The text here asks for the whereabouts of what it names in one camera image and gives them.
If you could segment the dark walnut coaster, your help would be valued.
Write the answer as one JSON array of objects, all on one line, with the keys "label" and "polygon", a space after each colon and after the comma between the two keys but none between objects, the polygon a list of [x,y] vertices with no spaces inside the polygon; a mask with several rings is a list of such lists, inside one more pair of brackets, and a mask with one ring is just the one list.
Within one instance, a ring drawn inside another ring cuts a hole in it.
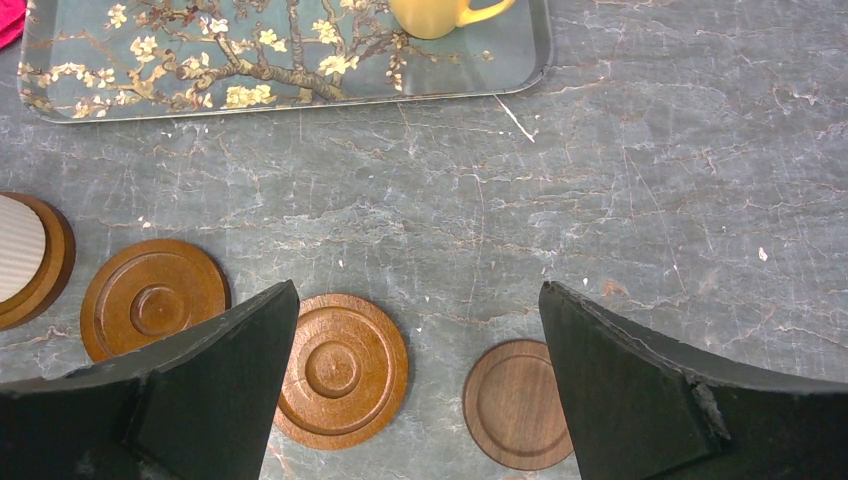
[{"label": "dark walnut coaster", "polygon": [[541,341],[509,340],[483,353],[464,384],[463,415],[477,446],[505,467],[542,470],[574,453]]}]

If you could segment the wooden coaster five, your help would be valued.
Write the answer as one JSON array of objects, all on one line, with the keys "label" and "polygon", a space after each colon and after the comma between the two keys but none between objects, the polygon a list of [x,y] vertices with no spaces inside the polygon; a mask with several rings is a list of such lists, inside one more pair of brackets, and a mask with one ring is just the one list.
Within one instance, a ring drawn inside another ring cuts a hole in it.
[{"label": "wooden coaster five", "polygon": [[305,299],[274,424],[310,448],[351,448],[391,422],[408,378],[404,338],[377,305],[339,293]]}]

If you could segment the white black-rimmed mug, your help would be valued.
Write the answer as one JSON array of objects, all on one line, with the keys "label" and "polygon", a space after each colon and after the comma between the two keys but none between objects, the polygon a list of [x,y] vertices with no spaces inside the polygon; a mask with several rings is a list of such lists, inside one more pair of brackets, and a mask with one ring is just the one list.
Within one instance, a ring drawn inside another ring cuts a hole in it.
[{"label": "white black-rimmed mug", "polygon": [[1,301],[12,299],[36,276],[46,251],[46,234],[36,212],[1,196]]}]

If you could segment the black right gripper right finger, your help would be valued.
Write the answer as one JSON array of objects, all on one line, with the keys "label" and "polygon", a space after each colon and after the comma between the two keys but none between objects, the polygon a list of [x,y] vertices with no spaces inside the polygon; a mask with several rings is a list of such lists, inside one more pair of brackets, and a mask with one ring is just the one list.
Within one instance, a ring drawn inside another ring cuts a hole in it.
[{"label": "black right gripper right finger", "polygon": [[843,479],[847,387],[700,350],[553,281],[539,293],[585,479]]}]

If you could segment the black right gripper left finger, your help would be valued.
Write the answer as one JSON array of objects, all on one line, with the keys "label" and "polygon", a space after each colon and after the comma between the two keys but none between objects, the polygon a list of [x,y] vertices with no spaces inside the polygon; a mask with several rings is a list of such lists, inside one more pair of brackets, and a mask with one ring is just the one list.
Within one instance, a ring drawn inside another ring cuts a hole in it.
[{"label": "black right gripper left finger", "polygon": [[255,479],[299,314],[292,282],[138,350],[1,387],[5,479]]}]

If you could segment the wooden coaster one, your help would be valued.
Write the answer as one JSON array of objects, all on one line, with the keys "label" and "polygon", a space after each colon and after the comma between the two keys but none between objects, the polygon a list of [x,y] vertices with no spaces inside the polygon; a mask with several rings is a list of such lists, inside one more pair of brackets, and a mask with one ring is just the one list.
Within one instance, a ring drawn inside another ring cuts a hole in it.
[{"label": "wooden coaster one", "polygon": [[34,279],[12,299],[1,301],[1,328],[21,326],[44,312],[70,279],[76,256],[73,230],[65,216],[49,203],[29,194],[3,192],[33,209],[44,226],[46,251]]}]

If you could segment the wooden coaster two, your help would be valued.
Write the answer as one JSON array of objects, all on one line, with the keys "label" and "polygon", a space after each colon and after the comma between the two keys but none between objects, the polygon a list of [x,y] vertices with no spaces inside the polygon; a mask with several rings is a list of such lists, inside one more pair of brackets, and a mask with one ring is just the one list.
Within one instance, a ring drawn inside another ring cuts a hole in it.
[{"label": "wooden coaster two", "polygon": [[200,247],[176,239],[133,244],[89,283],[80,333],[95,363],[213,318],[231,305],[228,279]]}]

